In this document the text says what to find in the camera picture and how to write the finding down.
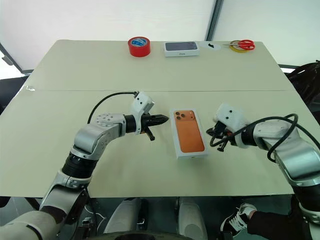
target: orange phone box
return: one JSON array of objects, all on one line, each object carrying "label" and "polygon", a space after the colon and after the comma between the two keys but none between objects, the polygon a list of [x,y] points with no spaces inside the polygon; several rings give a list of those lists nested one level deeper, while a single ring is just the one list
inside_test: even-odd
[{"label": "orange phone box", "polygon": [[199,117],[194,108],[170,111],[173,142],[177,159],[203,158],[208,150]]}]

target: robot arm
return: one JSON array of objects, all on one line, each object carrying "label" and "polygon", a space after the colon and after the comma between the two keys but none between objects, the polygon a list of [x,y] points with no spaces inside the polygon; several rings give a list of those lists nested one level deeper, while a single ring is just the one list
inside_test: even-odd
[{"label": "robot arm", "polygon": [[[227,142],[230,141],[231,145],[240,148],[258,146],[269,151],[289,131],[292,123],[281,120],[281,117],[266,119],[268,121],[249,124],[240,110],[223,103],[214,118],[216,125],[207,131],[212,136],[210,145],[212,147],[220,145],[218,150],[223,152]],[[299,200],[304,219],[309,222],[313,239],[319,239],[319,150],[302,139],[295,127],[272,153],[275,163],[278,164]]]},{"label": "robot arm", "polygon": [[131,115],[104,113],[81,128],[39,211],[27,212],[0,227],[0,239],[54,239],[64,224],[75,223],[88,201],[86,187],[92,172],[108,143],[126,133],[147,133],[153,141],[149,127],[168,120],[161,114],[150,115],[153,105],[152,99],[140,92],[131,105]]}]

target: white table surface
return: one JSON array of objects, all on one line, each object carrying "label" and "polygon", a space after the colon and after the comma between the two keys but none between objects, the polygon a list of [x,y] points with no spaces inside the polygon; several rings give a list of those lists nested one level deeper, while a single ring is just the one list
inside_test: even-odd
[{"label": "white table surface", "polygon": [[[61,168],[76,132],[93,106],[111,91],[47,91],[24,87],[0,115],[0,196],[42,197]],[[320,128],[298,94],[281,91],[149,91],[152,114],[196,108],[202,130],[213,126],[222,102],[242,108],[249,120],[299,115],[316,138]],[[96,111],[129,114],[131,96],[116,96]],[[128,134],[112,141],[89,185],[92,197],[245,196],[290,194],[278,166],[257,147],[209,147],[201,160],[177,160],[170,121],[151,128],[155,141]],[[210,136],[205,135],[208,143]]]},{"label": "white table surface", "polygon": [[201,47],[200,56],[165,57],[164,43],[155,41],[148,56],[134,57],[126,41],[59,40],[28,84],[51,91],[293,90],[263,43],[255,44],[247,53]]}]

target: black shoe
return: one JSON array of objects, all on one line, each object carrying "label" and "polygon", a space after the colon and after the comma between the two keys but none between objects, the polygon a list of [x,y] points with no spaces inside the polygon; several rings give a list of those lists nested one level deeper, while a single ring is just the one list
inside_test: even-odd
[{"label": "black shoe", "polygon": [[254,210],[257,210],[256,207],[249,203],[241,204],[238,211],[227,217],[222,222],[220,231],[232,232],[232,236],[235,237],[243,229],[247,228],[247,223],[249,222],[249,214]]}]

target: white wall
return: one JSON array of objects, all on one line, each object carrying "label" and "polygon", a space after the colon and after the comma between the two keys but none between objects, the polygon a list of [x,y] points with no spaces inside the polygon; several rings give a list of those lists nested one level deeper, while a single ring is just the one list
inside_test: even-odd
[{"label": "white wall", "polygon": [[0,42],[23,70],[58,39],[204,40],[214,0],[0,0]]},{"label": "white wall", "polygon": [[23,75],[20,71],[14,66],[8,65],[5,61],[0,59],[0,80],[1,79],[11,79],[22,77]]},{"label": "white wall", "polygon": [[320,0],[224,0],[213,40],[262,41],[278,64],[320,60]]}]

